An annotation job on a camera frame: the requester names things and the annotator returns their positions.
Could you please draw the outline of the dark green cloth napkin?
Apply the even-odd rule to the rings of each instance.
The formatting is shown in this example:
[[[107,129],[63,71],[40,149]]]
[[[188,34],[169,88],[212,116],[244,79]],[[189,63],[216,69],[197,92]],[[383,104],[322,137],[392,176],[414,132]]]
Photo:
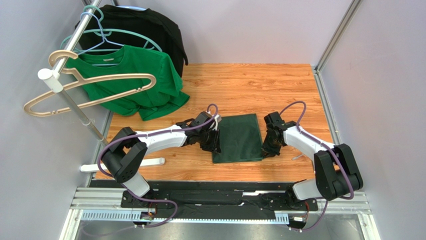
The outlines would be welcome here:
[[[212,154],[214,164],[258,162],[264,159],[263,141],[255,113],[225,116],[218,130],[221,153]]]

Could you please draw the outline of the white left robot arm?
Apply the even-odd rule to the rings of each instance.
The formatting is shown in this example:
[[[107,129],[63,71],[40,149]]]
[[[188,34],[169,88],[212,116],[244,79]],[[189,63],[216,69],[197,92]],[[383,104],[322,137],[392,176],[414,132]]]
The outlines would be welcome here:
[[[148,132],[124,127],[101,151],[96,163],[103,174],[114,178],[133,195],[143,197],[151,189],[139,173],[144,157],[161,150],[197,143],[203,151],[220,153],[220,130],[208,126],[189,127],[184,123]]]

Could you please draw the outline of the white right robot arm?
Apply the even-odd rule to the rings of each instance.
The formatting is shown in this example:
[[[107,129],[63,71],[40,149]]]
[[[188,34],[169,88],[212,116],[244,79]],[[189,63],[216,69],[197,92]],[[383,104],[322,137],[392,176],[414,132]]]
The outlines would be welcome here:
[[[313,162],[315,177],[296,182],[289,189],[294,199],[349,200],[355,191],[363,188],[364,181],[347,144],[334,145],[323,141],[296,125],[268,127],[262,145],[264,156],[278,156],[284,146],[299,150]]]

